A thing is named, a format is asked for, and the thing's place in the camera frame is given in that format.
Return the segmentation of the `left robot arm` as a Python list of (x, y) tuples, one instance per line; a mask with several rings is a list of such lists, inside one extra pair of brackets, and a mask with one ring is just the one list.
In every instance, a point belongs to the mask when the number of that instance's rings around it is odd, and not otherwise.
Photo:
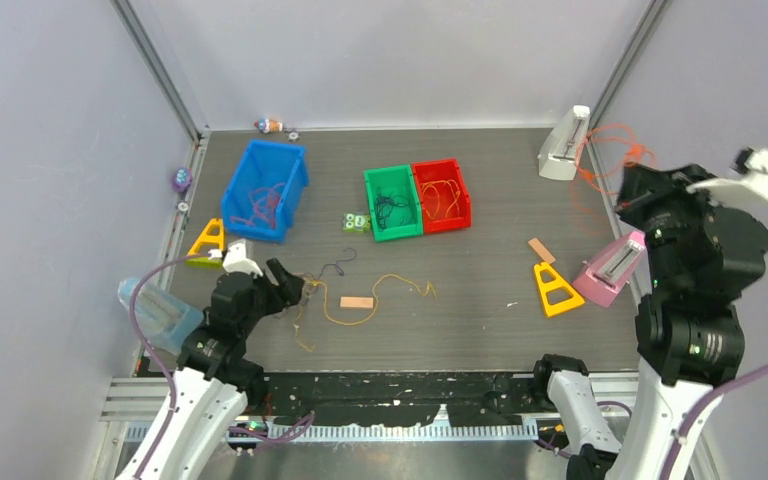
[(120, 478), (198, 478), (237, 417), (265, 405), (265, 372), (246, 359), (246, 343), (260, 320), (299, 304), (305, 286), (278, 259), (266, 266), (234, 267), (217, 279), (175, 370), (163, 372), (168, 394)]

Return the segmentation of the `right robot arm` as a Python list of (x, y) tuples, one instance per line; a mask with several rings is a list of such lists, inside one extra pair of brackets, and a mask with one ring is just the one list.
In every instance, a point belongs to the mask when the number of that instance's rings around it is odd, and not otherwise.
[(716, 177), (690, 164), (627, 167), (617, 216), (642, 232), (652, 287), (635, 317), (637, 394), (617, 439), (577, 358), (547, 354), (531, 397), (557, 410), (571, 450), (569, 479), (681, 479), (722, 386), (738, 372), (745, 337), (735, 309), (765, 273), (768, 230), (713, 198)]

